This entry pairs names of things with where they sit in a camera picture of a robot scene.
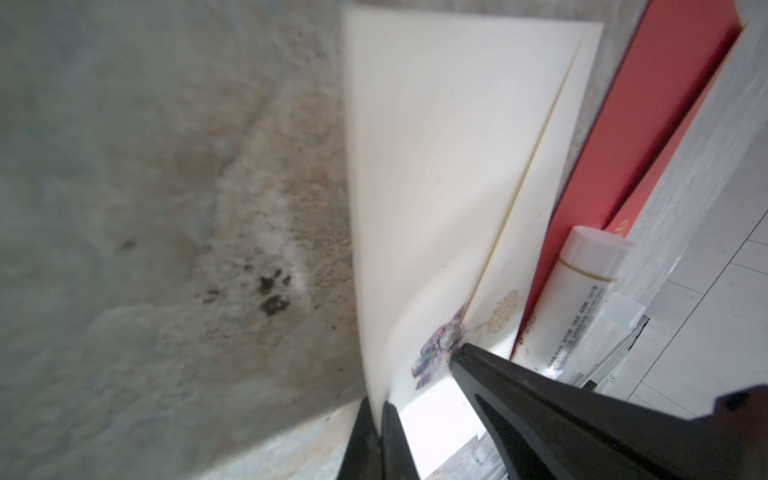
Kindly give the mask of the red paper envelope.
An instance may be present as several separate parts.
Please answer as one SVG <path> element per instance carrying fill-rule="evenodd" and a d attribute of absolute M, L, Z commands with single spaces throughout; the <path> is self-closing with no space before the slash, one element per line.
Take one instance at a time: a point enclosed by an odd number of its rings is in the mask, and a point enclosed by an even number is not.
<path fill-rule="evenodd" d="M 650 193 L 647 173 L 691 123 L 700 97 L 741 32 L 732 1 L 651 1 L 642 15 L 552 215 L 522 328 L 574 226 L 630 230 Z"/>

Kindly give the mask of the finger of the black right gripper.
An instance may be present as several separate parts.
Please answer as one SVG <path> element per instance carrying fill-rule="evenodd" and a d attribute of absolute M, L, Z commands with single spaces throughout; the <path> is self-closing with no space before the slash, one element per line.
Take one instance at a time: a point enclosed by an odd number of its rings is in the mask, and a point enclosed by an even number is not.
<path fill-rule="evenodd" d="M 475 345 L 449 362 L 512 479 L 764 479 L 767 458 L 684 420 L 550 380 Z"/>

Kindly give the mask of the white glue stick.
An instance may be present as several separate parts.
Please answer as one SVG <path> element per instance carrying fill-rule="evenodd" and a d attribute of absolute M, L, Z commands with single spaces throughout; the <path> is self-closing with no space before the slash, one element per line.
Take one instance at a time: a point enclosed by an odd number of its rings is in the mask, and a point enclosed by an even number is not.
<path fill-rule="evenodd" d="M 624 237 L 573 227 L 520 336 L 513 363 L 558 378 L 634 249 Z"/>

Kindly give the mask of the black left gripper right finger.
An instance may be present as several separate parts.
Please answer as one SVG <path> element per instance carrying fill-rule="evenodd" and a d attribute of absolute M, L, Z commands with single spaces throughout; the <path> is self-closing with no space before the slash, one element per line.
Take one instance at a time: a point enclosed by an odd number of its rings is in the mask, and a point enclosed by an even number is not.
<path fill-rule="evenodd" d="M 382 411 L 381 455 L 384 479 L 419 479 L 397 408 L 389 402 Z"/>

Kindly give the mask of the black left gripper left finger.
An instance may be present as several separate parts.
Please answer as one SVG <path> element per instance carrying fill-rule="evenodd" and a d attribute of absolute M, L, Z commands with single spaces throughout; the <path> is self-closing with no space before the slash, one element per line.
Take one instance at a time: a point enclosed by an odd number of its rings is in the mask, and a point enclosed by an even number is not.
<path fill-rule="evenodd" d="M 382 479 L 380 438 L 369 399 L 365 397 L 360 403 L 337 480 Z"/>

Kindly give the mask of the cream paper envelope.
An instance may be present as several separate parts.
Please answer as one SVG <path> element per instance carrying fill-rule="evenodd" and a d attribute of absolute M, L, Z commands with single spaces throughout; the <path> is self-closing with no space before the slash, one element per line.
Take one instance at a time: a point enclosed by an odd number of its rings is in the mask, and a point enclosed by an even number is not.
<path fill-rule="evenodd" d="M 467 305 L 543 134 L 576 118 L 598 22 L 350 5 L 343 86 L 355 294 L 375 417 Z"/>

